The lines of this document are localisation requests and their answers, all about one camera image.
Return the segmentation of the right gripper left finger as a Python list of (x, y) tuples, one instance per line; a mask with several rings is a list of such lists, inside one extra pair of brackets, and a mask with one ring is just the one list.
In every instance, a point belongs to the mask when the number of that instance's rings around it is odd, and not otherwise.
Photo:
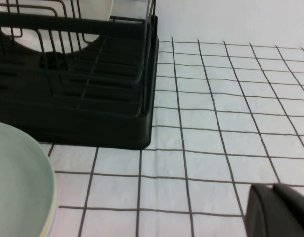
[(251, 185), (245, 217), (247, 236), (304, 237), (304, 226), (293, 217), (272, 188)]

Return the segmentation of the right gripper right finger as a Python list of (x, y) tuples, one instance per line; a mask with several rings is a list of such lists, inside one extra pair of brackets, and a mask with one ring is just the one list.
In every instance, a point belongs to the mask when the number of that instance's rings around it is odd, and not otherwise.
[(304, 226), (304, 196), (286, 184), (274, 184), (272, 189), (282, 199), (299, 224)]

